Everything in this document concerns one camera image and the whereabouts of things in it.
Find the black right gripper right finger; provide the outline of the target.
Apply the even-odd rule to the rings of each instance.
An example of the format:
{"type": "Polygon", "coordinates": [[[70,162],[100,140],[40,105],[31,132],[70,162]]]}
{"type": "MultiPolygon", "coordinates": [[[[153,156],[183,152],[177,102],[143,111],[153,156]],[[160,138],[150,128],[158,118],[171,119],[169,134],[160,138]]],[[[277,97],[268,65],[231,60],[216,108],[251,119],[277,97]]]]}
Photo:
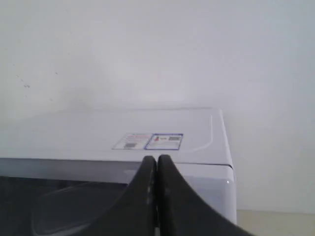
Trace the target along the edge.
{"type": "Polygon", "coordinates": [[[251,235],[202,200],[169,155],[157,162],[157,213],[161,236],[251,235]]]}

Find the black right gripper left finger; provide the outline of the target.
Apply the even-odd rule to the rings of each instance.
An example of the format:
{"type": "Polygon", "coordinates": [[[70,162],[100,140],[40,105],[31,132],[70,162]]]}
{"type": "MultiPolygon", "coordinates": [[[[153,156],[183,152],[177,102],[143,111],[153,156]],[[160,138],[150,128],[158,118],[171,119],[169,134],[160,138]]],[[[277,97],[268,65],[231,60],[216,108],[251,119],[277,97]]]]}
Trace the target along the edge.
{"type": "Polygon", "coordinates": [[[115,203],[77,236],[154,236],[157,163],[145,156],[127,189],[115,203]]]}

